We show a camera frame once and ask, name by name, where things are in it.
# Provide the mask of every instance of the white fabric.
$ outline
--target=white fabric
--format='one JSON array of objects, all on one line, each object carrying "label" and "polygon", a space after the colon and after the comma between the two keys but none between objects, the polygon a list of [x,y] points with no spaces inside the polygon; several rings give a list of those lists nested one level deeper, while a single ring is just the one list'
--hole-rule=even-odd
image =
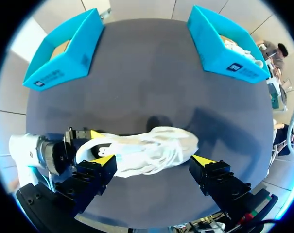
[{"label": "white fabric", "polygon": [[118,171],[115,176],[119,177],[158,173],[189,160],[198,149],[195,135],[174,127],[155,127],[149,133],[132,136],[103,135],[83,144],[76,153],[76,162],[94,160],[90,149],[111,143],[109,147],[100,148],[99,156],[116,155]]},{"label": "white fabric", "polygon": [[254,62],[256,65],[258,65],[260,68],[263,68],[263,61],[260,60],[256,60],[251,54],[250,51],[244,50],[242,49],[240,46],[236,45],[235,43],[225,40],[224,42],[225,47],[228,49],[231,49],[237,53],[239,53],[240,55],[248,58],[249,60],[251,60],[252,62]]}]

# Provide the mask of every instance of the chair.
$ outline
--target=chair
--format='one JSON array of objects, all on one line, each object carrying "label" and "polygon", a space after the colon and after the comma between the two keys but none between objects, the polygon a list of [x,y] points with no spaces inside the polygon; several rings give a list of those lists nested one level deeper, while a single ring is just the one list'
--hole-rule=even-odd
[{"label": "chair", "polygon": [[282,85],[282,88],[284,89],[285,92],[288,92],[291,90],[292,88],[292,82],[290,81],[290,79],[287,79],[283,85]]}]

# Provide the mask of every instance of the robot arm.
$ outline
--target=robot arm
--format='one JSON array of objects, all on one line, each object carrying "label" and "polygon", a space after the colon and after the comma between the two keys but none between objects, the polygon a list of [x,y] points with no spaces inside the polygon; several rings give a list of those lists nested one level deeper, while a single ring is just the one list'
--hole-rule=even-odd
[{"label": "robot arm", "polygon": [[[114,155],[75,164],[74,140],[85,141],[94,136],[94,131],[70,128],[64,139],[58,141],[30,134],[11,137],[10,153],[16,161],[21,186],[17,199],[41,232],[70,233],[82,229],[83,232],[101,232],[74,219],[95,195],[104,192],[117,171]],[[45,168],[51,174],[61,175],[67,167],[74,167],[76,171],[62,183],[55,183],[55,192],[38,182],[34,173],[34,169]],[[226,231],[249,232],[241,229],[260,222],[277,202],[277,197],[269,196],[265,189],[256,195],[251,194],[251,184],[234,177],[230,165],[224,161],[215,162],[194,155],[190,159],[189,171],[203,194],[210,195],[228,214],[230,223],[226,225]],[[50,213],[58,214],[51,219]]]}]

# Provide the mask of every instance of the cable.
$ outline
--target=cable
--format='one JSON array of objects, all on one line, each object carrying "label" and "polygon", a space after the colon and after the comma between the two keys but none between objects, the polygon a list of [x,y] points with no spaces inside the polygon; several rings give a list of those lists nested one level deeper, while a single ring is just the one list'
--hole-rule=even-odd
[{"label": "cable", "polygon": [[260,225],[264,225],[266,223],[279,223],[280,220],[276,220],[276,219],[267,219],[267,220],[263,220],[263,221],[260,221],[260,222],[249,222],[245,225],[241,225],[239,228],[235,229],[234,231],[232,231],[233,233],[234,232],[248,232],[246,231],[247,229],[251,229],[251,228],[254,228],[254,227],[258,227]]},{"label": "cable", "polygon": [[52,180],[52,174],[49,172],[49,182],[50,182],[50,190],[52,192],[55,192],[55,189],[54,189],[54,185],[53,185],[53,180]]},{"label": "cable", "polygon": [[46,183],[48,184],[49,189],[52,190],[52,189],[51,189],[51,185],[50,185],[50,183],[49,183],[49,181],[48,181],[48,178],[46,178],[46,176],[43,176],[43,178],[45,179]]},{"label": "cable", "polygon": [[289,124],[289,127],[288,127],[288,131],[287,131],[287,147],[290,151],[291,154],[294,155],[294,150],[293,150],[293,147],[291,146],[291,134],[292,134],[292,129],[293,129],[293,126],[294,126],[294,112],[293,112],[293,115],[292,115],[292,118],[291,118],[291,121],[290,121],[290,124]]}]

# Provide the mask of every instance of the table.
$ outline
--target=table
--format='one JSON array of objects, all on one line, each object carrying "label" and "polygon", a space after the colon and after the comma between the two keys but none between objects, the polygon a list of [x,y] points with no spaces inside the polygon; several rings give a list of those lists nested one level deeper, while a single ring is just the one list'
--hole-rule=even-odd
[{"label": "table", "polygon": [[[69,126],[144,133],[147,119],[158,115],[196,134],[197,155],[224,160],[243,182],[255,187],[266,176],[273,143],[266,81],[249,84],[204,72],[182,21],[106,24],[87,77],[30,92],[27,133],[60,134]],[[218,211],[188,165],[150,176],[115,177],[83,216],[115,226],[153,228]]]}]

